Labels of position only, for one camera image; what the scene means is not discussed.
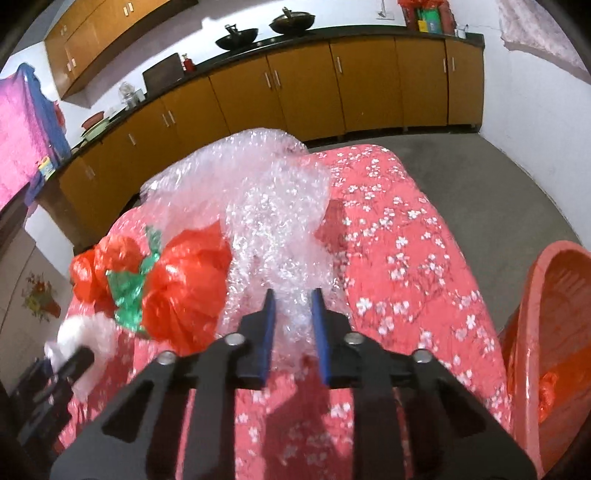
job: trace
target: red plastic tub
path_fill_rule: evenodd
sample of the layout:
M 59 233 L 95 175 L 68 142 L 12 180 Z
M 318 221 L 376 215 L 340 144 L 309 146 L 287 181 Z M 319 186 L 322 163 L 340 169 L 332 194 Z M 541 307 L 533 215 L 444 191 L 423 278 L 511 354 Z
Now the red plastic tub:
M 591 254 L 569 241 L 547 247 L 501 336 L 513 437 L 541 478 L 591 410 Z

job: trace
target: clear plastic wrap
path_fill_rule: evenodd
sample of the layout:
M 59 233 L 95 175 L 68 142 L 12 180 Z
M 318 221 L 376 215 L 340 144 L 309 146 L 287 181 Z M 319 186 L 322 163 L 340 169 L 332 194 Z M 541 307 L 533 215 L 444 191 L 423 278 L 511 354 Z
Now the clear plastic wrap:
M 277 130 L 231 135 L 198 150 L 142 188 L 146 204 L 164 207 L 163 240 L 220 220 L 233 260 L 217 332 L 234 331 L 258 310 L 268 288 L 277 298 L 274 366 L 297 369 L 314 355 L 309 295 L 321 287 L 331 308 L 346 312 L 332 256 L 314 237 L 330 197 L 330 171 L 300 157 L 306 147 Z
M 88 395 L 105 373 L 107 364 L 117 350 L 117 327 L 103 313 L 91 316 L 73 315 L 64 320 L 55 342 L 46 342 L 45 355 L 57 372 L 81 346 L 87 346 L 95 354 L 92 366 L 74 384 L 72 390 L 79 401 Z

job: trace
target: black countertop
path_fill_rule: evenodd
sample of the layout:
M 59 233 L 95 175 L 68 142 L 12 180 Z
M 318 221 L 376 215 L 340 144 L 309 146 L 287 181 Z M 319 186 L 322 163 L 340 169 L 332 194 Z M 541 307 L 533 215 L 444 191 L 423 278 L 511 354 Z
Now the black countertop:
M 203 77 L 208 75 L 210 72 L 217 70 L 219 68 L 228 66 L 232 63 L 239 62 L 241 60 L 248 59 L 250 57 L 256 57 L 263 54 L 267 54 L 270 51 L 280 50 L 284 48 L 294 47 L 304 43 L 311 43 L 315 41 L 326 41 L 332 40 L 334 38 L 345 38 L 345 37 L 367 37 L 372 35 L 397 35 L 402 37 L 417 37 L 417 38 L 450 38 L 448 35 L 438 35 L 438 34 L 430 34 L 430 33 L 422 33 L 414 30 L 409 30 L 406 27 L 400 25 L 347 25 L 344 27 L 326 27 L 326 28 L 315 28 L 312 30 L 306 30 L 302 35 L 298 35 L 296 37 L 288 36 L 288 35 L 279 35 L 277 37 L 267 38 L 266 40 L 261 40 L 254 42 L 247 47 L 240 48 L 238 50 L 229 51 L 226 53 L 222 53 L 216 57 L 213 57 L 209 60 L 205 60 L 201 63 L 195 65 L 195 71 L 191 72 L 190 74 L 185 75 L 185 77 L 169 85 L 166 89 L 161 90 L 156 94 L 152 94 L 146 98 L 140 105 L 126 110 L 125 112 L 117 115 L 117 118 L 113 120 L 104 132 L 98 135 L 96 138 L 92 139 L 90 142 L 86 143 L 82 147 L 80 147 L 76 153 L 74 153 L 65 163 L 63 166 L 68 165 L 72 162 L 76 157 L 79 155 L 84 154 L 90 147 L 95 145 L 96 143 L 100 142 L 105 135 L 108 135 L 109 131 L 116 128 L 118 125 L 123 124 L 131 115 L 135 112 L 140 110 L 141 108 L 145 107 L 150 102 L 157 100 L 158 98 L 164 96 L 171 90 L 180 87 L 181 85 L 190 82 L 198 77 Z M 484 48 L 484 36 L 482 34 L 477 33 L 466 33 L 466 39 L 459 39 L 454 38 L 457 41 L 462 41 L 465 43 L 469 43 L 476 47 Z

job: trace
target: tablecloth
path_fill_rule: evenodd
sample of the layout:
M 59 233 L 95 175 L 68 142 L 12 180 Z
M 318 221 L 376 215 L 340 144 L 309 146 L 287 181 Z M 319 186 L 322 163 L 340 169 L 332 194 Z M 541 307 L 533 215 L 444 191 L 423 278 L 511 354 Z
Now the tablecloth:
M 332 171 L 318 236 L 340 272 L 358 331 L 392 351 L 427 348 L 506 429 L 511 406 L 495 329 L 478 285 L 445 222 L 396 155 L 377 145 L 311 154 Z M 144 252 L 146 206 L 111 229 Z M 69 314 L 82 306 L 72 301 Z M 73 400 L 67 446 L 163 343 L 119 334 L 118 354 L 86 403 Z M 353 401 L 322 386 L 313 359 L 301 373 L 275 372 L 262 391 L 236 393 L 236 478 L 351 477 Z

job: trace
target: red bottle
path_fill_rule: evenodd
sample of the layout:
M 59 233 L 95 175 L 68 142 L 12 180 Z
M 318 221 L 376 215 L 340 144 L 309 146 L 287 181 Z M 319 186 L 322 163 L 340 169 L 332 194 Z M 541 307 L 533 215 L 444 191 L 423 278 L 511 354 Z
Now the red bottle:
M 195 71 L 195 64 L 190 58 L 187 57 L 186 53 L 183 53 L 183 67 L 187 73 Z

